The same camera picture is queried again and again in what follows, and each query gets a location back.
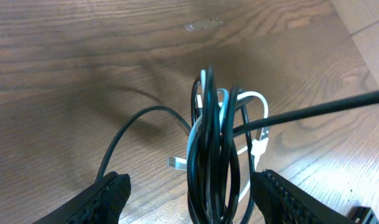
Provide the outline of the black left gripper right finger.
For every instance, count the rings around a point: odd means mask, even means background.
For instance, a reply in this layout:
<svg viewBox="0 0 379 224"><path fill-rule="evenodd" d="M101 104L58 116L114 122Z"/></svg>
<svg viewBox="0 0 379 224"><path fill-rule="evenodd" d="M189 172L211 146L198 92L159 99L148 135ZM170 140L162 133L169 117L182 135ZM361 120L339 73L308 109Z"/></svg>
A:
<svg viewBox="0 0 379 224"><path fill-rule="evenodd" d="M251 174L251 197L262 212L266 223L342 224L354 222L270 169Z"/></svg>

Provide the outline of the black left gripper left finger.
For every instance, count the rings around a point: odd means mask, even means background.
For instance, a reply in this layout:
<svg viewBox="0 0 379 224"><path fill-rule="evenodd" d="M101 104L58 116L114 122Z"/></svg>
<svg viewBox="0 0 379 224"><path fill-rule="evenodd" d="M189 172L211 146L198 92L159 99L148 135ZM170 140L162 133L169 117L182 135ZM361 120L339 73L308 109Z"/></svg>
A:
<svg viewBox="0 0 379 224"><path fill-rule="evenodd" d="M118 224L130 194L130 176L110 172L58 209L37 220L36 223Z"/></svg>

